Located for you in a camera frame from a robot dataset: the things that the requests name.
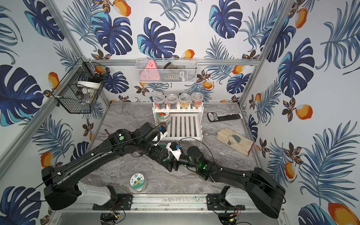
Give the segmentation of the pink triangle object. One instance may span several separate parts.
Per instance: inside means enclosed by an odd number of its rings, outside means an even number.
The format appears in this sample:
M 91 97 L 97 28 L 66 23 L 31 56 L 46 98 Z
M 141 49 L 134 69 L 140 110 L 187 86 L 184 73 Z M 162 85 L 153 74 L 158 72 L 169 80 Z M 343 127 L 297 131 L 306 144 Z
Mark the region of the pink triangle object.
M 150 60 L 145 69 L 140 70 L 139 75 L 141 82 L 155 82 L 160 80 L 160 74 L 154 60 Z

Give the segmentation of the black remote control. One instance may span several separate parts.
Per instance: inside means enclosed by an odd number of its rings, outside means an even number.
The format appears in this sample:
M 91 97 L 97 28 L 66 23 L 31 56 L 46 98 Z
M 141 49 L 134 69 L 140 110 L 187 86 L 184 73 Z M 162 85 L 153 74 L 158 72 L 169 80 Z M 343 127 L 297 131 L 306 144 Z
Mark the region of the black remote control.
M 242 119 L 242 115 L 240 113 L 226 115 L 226 114 L 217 114 L 215 112 L 209 112 L 207 113 L 207 117 L 209 122 L 224 122 L 224 121 Z

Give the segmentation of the carrot lid seed jar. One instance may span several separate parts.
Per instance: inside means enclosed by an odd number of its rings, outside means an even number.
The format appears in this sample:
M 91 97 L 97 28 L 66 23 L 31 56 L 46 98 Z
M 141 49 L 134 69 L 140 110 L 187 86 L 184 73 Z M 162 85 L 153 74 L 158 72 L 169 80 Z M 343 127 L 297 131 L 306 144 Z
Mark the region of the carrot lid seed jar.
M 135 173 L 130 179 L 131 187 L 137 191 L 142 192 L 147 188 L 147 179 L 142 173 Z

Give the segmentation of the clear wall-mounted tray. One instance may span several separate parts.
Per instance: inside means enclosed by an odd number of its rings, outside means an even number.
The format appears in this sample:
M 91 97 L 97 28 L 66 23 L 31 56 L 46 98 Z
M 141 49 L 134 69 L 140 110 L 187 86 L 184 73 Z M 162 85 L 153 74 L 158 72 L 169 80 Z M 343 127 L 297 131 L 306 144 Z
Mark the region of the clear wall-mounted tray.
M 155 61 L 160 74 L 160 80 L 154 83 L 190 83 L 197 77 L 197 59 L 137 59 L 138 73 L 150 60 Z

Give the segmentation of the strawberry lid seed jar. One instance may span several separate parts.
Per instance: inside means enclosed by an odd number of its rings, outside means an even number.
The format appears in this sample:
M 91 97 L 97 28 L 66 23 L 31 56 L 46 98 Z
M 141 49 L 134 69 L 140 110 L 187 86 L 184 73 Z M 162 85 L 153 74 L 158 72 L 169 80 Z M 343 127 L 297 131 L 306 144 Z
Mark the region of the strawberry lid seed jar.
M 162 124 L 163 126 L 168 126 L 171 122 L 170 113 L 169 112 L 157 112 L 157 123 Z

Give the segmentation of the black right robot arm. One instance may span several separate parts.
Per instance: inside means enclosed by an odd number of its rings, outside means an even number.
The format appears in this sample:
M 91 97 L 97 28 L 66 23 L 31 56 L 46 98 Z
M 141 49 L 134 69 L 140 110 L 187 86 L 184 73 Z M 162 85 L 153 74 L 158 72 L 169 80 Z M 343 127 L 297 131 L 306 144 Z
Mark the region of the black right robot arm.
M 160 164 L 170 172 L 177 171 L 180 166 L 190 167 L 204 181 L 224 183 L 246 191 L 255 207 L 270 218 L 278 218 L 285 203 L 285 189 L 259 167 L 244 171 L 219 166 L 206 159 L 198 147 L 192 146 L 187 154 L 183 154 L 176 143 L 162 148 L 160 159 Z

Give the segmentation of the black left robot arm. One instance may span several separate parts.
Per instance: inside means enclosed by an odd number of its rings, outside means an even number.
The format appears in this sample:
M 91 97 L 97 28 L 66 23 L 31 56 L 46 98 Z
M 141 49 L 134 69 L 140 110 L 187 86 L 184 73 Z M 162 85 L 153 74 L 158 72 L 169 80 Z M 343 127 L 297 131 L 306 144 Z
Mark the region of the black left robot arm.
M 57 168 L 44 168 L 42 180 L 46 186 L 46 202 L 56 211 L 67 208 L 82 195 L 78 185 L 81 179 L 108 162 L 134 152 L 146 155 L 168 171 L 172 171 L 174 161 L 179 160 L 182 153 L 176 142 L 168 143 L 165 148 L 159 145 L 166 135 L 167 130 L 164 126 L 155 126 L 150 122 L 135 131 L 119 129 L 98 147 L 71 162 Z

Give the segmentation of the beige work glove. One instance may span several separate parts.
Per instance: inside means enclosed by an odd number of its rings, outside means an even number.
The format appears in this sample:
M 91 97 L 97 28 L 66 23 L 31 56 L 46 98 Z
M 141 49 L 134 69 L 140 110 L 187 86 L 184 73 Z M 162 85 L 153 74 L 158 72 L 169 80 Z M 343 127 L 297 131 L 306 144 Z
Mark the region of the beige work glove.
M 226 127 L 217 132 L 216 138 L 232 149 L 249 156 L 254 142 Z

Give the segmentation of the white slatted wooden shelf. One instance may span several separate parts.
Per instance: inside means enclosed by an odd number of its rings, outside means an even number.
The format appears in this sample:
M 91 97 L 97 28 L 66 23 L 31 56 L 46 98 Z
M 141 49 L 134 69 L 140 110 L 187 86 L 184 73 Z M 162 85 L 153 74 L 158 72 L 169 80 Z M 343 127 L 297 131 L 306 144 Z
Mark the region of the white slatted wooden shelf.
M 177 108 L 171 110 L 168 109 L 167 104 L 164 109 L 156 109 L 153 103 L 152 110 L 156 123 L 158 123 L 156 113 L 170 113 L 171 122 L 166 127 L 167 136 L 163 138 L 164 141 L 179 141 L 185 138 L 194 138 L 199 141 L 203 139 L 201 125 L 203 118 L 203 104 L 199 108 L 190 105 L 188 109 L 181 109 L 180 103 L 177 103 Z

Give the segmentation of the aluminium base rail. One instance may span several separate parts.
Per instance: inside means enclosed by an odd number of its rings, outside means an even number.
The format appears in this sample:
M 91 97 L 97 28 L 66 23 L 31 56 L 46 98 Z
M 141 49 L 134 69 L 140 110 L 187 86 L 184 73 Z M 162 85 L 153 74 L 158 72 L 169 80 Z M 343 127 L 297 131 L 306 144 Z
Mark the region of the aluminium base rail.
M 224 212 L 220 206 L 220 194 L 169 195 L 169 194 L 121 194 L 115 207 L 97 207 L 91 203 L 75 203 L 61 213 L 126 212 L 126 213 L 211 213 Z

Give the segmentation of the clear lidless jar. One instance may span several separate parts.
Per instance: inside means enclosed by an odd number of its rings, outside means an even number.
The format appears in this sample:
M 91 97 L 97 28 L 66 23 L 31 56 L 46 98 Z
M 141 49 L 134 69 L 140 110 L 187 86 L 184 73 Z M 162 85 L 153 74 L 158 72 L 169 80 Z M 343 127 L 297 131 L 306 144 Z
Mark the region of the clear lidless jar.
M 166 105 L 166 98 L 163 94 L 157 94 L 153 97 L 153 103 L 156 109 L 164 109 Z
M 175 94 L 169 94 L 166 96 L 166 102 L 168 109 L 176 109 L 178 103 L 178 96 Z

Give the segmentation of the white bowl in basket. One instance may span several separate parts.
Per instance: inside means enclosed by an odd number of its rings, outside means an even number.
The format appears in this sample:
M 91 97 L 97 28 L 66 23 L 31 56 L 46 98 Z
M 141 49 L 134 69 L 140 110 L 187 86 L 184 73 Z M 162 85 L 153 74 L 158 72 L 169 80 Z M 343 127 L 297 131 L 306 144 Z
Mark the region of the white bowl in basket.
M 99 89 L 100 83 L 96 82 L 86 82 L 86 81 L 78 81 L 77 85 L 81 87 L 91 88 L 91 89 Z

